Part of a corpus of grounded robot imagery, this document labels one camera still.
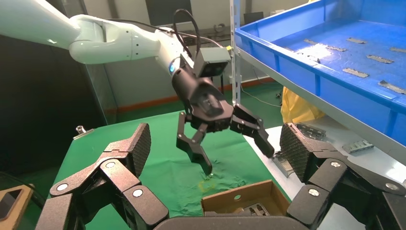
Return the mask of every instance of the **black cable wire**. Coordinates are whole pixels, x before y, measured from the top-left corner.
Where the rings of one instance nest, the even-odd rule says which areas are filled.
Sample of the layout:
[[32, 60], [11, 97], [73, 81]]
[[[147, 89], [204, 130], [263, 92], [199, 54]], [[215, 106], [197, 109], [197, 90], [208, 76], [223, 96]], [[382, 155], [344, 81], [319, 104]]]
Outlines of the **black cable wire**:
[[199, 50], [200, 50], [200, 32], [199, 32], [199, 28], [198, 28], [198, 26], [197, 26], [197, 23], [196, 23], [195, 19], [193, 18], [192, 14], [191, 14], [189, 11], [187, 11], [187, 10], [185, 10], [185, 9], [177, 9], [177, 10], [175, 11], [175, 13], [173, 14], [173, 30], [175, 31], [175, 35], [176, 35], [176, 37], [178, 38], [179, 42], [182, 44], [182, 46], [183, 46], [183, 48], [185, 49], [185, 51], [188, 53], [188, 56], [189, 56], [190, 58], [192, 58], [192, 53], [190, 52], [189, 48], [186, 46], [186, 44], [184, 43], [184, 41], [181, 39], [181, 37], [180, 37], [180, 35], [179, 35], [179, 32], [178, 32], [178, 28], [177, 28], [177, 26], [176, 26], [176, 15], [177, 15], [178, 13], [183, 13], [183, 14], [185, 14], [185, 15], [188, 16], [188, 17], [190, 18], [190, 20], [192, 21], [194, 30], [195, 30], [195, 32], [196, 32], [196, 38], [197, 38], [197, 41], [196, 41], [196, 53], [198, 53]]
[[46, 199], [45, 199], [45, 197], [43, 197], [43, 196], [38, 192], [38, 190], [36, 190], [32, 185], [30, 185], [30, 184], [28, 184], [28, 183], [26, 183], [26, 182], [24, 182], [24, 181], [18, 179], [17, 177], [12, 176], [12, 175], [10, 175], [10, 174], [8, 174], [8, 173], [6, 173], [6, 172], [1, 172], [1, 171], [0, 171], [0, 175], [3, 175], [3, 176], [5, 176], [5, 177], [7, 177], [7, 178], [9, 178], [9, 179], [11, 179], [11, 180], [17, 181], [17, 182], [22, 183], [23, 185], [25, 185], [25, 186], [31, 188], [31, 189], [33, 190], [33, 197], [32, 197], [32, 200], [34, 201], [34, 203], [35, 203], [40, 209], [43, 209], [43, 207], [44, 207], [44, 205], [45, 205]]
[[[173, 31], [173, 30], [166, 30], [166, 29], [162, 29], [162, 28], [159, 28], [159, 27], [157, 27], [157, 26], [153, 26], [153, 25], [149, 25], [149, 24], [147, 24], [147, 23], [142, 23], [142, 22], [138, 22], [138, 21], [134, 21], [134, 20], [129, 20], [129, 19], [107, 19], [108, 21], [113, 21], [113, 22], [118, 22], [118, 23], [134, 23], [134, 24], [140, 24], [140, 25], [144, 25], [144, 26], [147, 26], [147, 27], [149, 27], [149, 28], [153, 28], [153, 29], [156, 29], [156, 30], [159, 30], [159, 31], [163, 31], [163, 32], [166, 32], [166, 33], [169, 33], [169, 34], [174, 34], [175, 33], [175, 31]], [[193, 35], [193, 34], [187, 34], [187, 33], [183, 33], [183, 32], [178, 32], [180, 35], [183, 35], [183, 36], [186, 36], [186, 37], [193, 37], [193, 38], [197, 38], [197, 36], [196, 35]], [[218, 43], [218, 42], [216, 42], [215, 40], [213, 40], [213, 39], [210, 39], [210, 38], [208, 38], [208, 37], [200, 37], [202, 40], [206, 40], [206, 41], [208, 41], [208, 42], [211, 42], [211, 43], [214, 43], [214, 44], [216, 44], [217, 46], [219, 46], [219, 47], [223, 47], [220, 43]]]
[[191, 22], [193, 24], [194, 30], [196, 32], [196, 38], [197, 38], [197, 41], [196, 41], [196, 53], [198, 53], [199, 50], [200, 50], [200, 45], [201, 45], [200, 31], [199, 31], [199, 27], [197, 26], [196, 20], [193, 18], [193, 15], [188, 10], [186, 10], [186, 9], [177, 9], [175, 11], [175, 13], [173, 14], [174, 29], [175, 29], [175, 26], [176, 26], [176, 23], [175, 23], [176, 22], [176, 20], [175, 20], [176, 19], [176, 14], [178, 14], [180, 12], [186, 14], [190, 18], [190, 20], [191, 20]]

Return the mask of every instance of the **green cloth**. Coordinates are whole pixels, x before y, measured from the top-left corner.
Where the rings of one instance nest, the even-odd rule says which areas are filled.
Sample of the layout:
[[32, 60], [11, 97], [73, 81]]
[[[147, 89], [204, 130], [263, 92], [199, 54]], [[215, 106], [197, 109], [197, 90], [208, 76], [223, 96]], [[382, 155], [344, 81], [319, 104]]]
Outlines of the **green cloth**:
[[[200, 200], [246, 184], [273, 179], [254, 150], [241, 134], [230, 130], [209, 133], [202, 146], [213, 164], [213, 175], [205, 176], [200, 165], [191, 163], [187, 154], [176, 148], [179, 113], [169, 113], [97, 128], [74, 140], [55, 182], [94, 163], [113, 141], [129, 138], [140, 123], [148, 123], [152, 146], [140, 176], [169, 209], [171, 217], [201, 216]], [[187, 125], [191, 137], [195, 129]], [[101, 209], [87, 229], [128, 229], [111, 205]]]

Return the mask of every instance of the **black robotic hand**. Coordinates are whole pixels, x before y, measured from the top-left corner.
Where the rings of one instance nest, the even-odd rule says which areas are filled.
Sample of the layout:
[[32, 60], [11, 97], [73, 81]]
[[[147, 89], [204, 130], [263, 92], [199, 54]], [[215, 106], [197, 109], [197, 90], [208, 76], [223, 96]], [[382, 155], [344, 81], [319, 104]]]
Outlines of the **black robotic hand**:
[[[199, 163], [206, 174], [212, 172], [212, 164], [200, 145], [206, 133], [230, 127], [237, 133], [254, 138], [268, 158], [273, 156], [274, 148], [267, 140], [263, 120], [240, 104], [228, 104], [209, 77], [197, 78], [185, 64], [174, 74], [172, 86], [185, 106], [185, 112], [179, 114], [176, 147], [187, 152], [191, 162]], [[197, 129], [192, 138], [184, 134], [187, 122]]]

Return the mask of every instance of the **brown cardboard box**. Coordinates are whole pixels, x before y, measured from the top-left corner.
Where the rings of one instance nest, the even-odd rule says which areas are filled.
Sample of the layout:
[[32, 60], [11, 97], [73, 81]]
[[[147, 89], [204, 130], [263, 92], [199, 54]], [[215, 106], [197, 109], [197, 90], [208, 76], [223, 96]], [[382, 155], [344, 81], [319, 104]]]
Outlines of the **brown cardboard box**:
[[261, 203], [271, 216], [285, 216], [290, 202], [272, 180], [250, 184], [203, 197], [203, 212], [239, 213]]

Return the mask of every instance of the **blue crate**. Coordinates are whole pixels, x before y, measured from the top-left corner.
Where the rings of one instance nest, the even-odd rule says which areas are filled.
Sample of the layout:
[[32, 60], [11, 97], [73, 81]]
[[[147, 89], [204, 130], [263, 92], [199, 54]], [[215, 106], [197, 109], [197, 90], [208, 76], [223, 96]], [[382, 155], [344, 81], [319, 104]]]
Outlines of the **blue crate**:
[[406, 95], [378, 84], [385, 80], [406, 89], [405, 26], [406, 0], [319, 0], [237, 29], [236, 44], [300, 87], [406, 145]]

